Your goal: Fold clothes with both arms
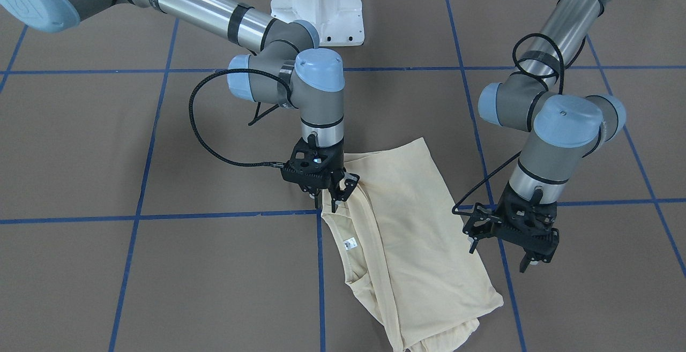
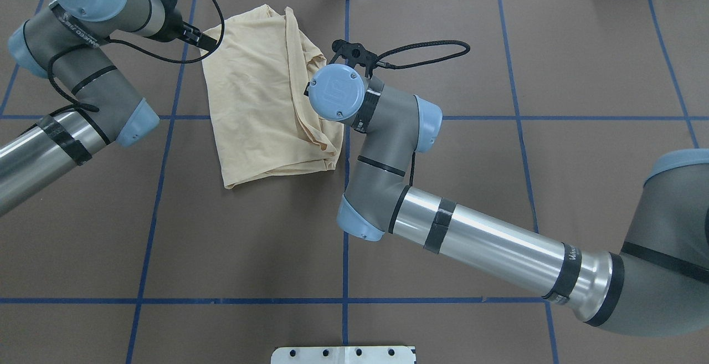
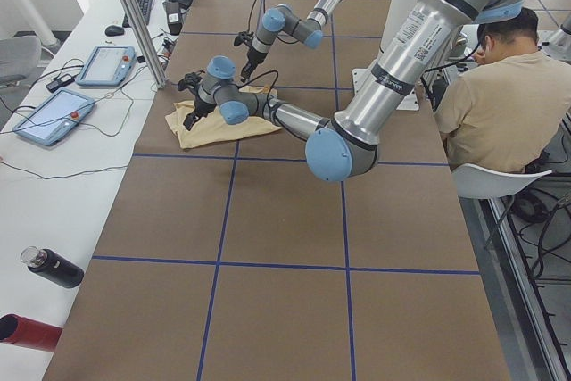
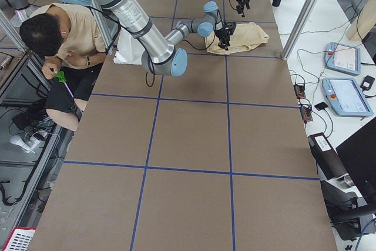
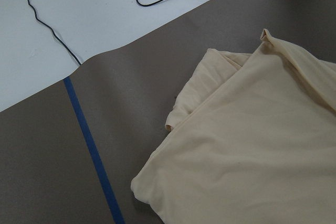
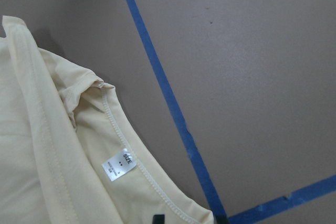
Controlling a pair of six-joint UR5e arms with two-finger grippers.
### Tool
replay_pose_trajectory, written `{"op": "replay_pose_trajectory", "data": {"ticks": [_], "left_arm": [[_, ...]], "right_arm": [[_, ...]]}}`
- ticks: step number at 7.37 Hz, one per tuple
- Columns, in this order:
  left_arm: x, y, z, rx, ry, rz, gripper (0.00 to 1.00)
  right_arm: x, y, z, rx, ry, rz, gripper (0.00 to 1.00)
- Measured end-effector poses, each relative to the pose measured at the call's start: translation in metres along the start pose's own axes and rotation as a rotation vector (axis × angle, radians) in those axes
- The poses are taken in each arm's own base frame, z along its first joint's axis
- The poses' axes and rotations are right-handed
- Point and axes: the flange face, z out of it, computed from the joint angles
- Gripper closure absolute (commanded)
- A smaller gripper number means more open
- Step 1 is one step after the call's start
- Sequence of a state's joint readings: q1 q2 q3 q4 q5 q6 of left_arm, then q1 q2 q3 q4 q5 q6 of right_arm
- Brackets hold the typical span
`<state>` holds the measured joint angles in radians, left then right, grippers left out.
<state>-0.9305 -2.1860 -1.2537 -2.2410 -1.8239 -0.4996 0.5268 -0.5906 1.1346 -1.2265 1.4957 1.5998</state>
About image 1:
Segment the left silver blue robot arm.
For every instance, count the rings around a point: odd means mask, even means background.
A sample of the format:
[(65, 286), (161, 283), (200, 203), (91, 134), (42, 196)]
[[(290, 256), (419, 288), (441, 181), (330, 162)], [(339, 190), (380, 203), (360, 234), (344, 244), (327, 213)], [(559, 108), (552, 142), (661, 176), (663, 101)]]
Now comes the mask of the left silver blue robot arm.
[(551, 262), (560, 242), (554, 227), (558, 199), (584, 157), (613, 139), (627, 122), (623, 103), (611, 95), (564, 93), (566, 70), (586, 44), (593, 23), (612, 0), (558, 0), (538, 33), (512, 50), (515, 71), (486, 86), (478, 113), (488, 123), (528, 133), (495, 208), (476, 203), (463, 233), (474, 253), (483, 239), (519, 245), (519, 266)]

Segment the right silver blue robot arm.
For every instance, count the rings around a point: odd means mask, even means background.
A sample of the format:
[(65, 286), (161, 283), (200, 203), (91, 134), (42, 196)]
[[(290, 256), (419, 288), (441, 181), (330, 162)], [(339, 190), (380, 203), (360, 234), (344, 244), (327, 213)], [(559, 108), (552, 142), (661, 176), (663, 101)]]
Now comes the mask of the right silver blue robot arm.
[(337, 52), (319, 46), (318, 32), (308, 21), (286, 23), (236, 0), (2, 0), (2, 7), (32, 29), (57, 33), (121, 3), (167, 13), (248, 50), (233, 57), (227, 69), (204, 78), (190, 95), (191, 128), (206, 151), (231, 166), (245, 166), (211, 149), (196, 126), (196, 95), (211, 79), (225, 76), (236, 98), (300, 113), (301, 139), (289, 160), (254, 162), (253, 167), (279, 169), (284, 181), (298, 184), (315, 200), (316, 208), (324, 202), (336, 212), (350, 198), (360, 177), (344, 164), (343, 62)]

